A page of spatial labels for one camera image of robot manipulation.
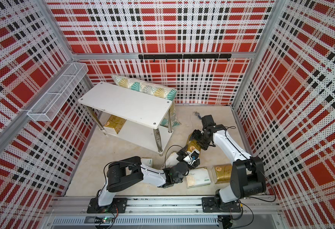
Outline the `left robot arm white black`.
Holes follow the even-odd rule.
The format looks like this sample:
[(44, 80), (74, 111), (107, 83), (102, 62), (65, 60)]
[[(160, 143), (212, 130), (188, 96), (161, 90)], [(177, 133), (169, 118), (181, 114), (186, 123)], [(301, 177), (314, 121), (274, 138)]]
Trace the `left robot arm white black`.
[(134, 156), (120, 161), (113, 161), (103, 168), (105, 183), (96, 197), (89, 202), (87, 213), (116, 213), (125, 212), (125, 198), (115, 198), (118, 192), (126, 190), (139, 182), (156, 186), (157, 188), (170, 188), (183, 182), (191, 169), (200, 165), (200, 150), (193, 147), (184, 147), (175, 158), (177, 164), (163, 169), (154, 169), (145, 165), (141, 157)]

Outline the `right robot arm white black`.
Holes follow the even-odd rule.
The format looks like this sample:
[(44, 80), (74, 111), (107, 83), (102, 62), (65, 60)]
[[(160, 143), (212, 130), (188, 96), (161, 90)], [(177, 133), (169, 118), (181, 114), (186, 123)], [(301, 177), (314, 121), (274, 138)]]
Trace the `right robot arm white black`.
[(192, 139), (203, 150), (207, 150), (209, 146), (219, 147), (231, 162), (230, 184), (217, 190), (214, 196), (217, 211), (232, 211), (240, 206), (240, 199), (266, 191), (263, 161), (242, 149), (227, 130), (194, 130)]

